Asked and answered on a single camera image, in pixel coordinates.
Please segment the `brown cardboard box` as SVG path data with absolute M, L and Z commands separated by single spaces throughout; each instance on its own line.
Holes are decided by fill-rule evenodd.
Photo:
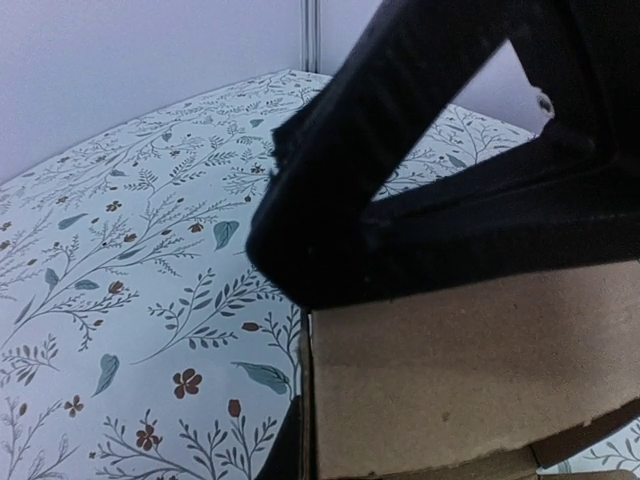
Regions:
M 539 272 L 311 316 L 323 479 L 551 466 L 639 415 L 639 265 Z

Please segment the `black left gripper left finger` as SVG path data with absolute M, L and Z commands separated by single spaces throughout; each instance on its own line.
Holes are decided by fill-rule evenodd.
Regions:
M 291 400 L 271 450 L 257 474 L 257 480 L 298 480 L 300 478 L 302 406 L 300 395 Z

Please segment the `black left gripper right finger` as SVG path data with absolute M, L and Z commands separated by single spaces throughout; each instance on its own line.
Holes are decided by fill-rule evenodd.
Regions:
M 550 117 L 505 141 L 454 97 L 510 43 Z M 639 5 L 386 1 L 273 133 L 249 261 L 300 306 L 639 256 Z

